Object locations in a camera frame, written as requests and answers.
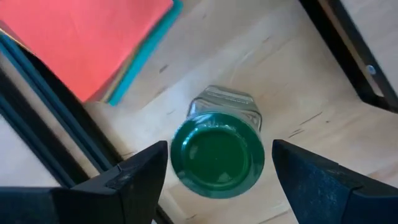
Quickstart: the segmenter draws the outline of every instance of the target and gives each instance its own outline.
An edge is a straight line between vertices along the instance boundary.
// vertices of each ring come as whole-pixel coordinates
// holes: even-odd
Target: green jar lid
[[[170,154],[182,183],[209,198],[230,198],[249,190],[264,167],[256,131],[222,112],[188,118],[175,133]]]

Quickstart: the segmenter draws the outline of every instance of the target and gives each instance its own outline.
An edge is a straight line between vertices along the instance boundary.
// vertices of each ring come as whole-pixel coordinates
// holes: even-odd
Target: wooden floor
[[[252,94],[264,118],[261,178],[245,194],[212,200],[186,189],[169,165],[160,204],[176,224],[296,223],[272,163],[273,139],[398,187],[398,115],[359,100],[297,0],[184,3],[121,104],[85,105],[128,158],[170,141],[206,86]],[[84,156],[75,157],[92,171]]]

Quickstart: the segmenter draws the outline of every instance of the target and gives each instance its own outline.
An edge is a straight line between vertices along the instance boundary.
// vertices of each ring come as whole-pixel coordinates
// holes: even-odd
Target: green lid
[[[264,167],[256,131],[227,113],[206,112],[186,120],[171,145],[179,179],[210,198],[230,198],[249,190]]]

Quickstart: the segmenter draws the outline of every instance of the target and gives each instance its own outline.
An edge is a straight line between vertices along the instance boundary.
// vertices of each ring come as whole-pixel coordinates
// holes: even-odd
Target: red folder
[[[0,0],[0,29],[81,100],[110,82],[172,0]]]

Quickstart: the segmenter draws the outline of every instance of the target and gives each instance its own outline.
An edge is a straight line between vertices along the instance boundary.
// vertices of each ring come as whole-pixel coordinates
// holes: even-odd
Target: glass jar
[[[204,197],[230,198],[249,190],[264,167],[261,123],[252,96],[209,86],[191,102],[173,138],[176,175]]]

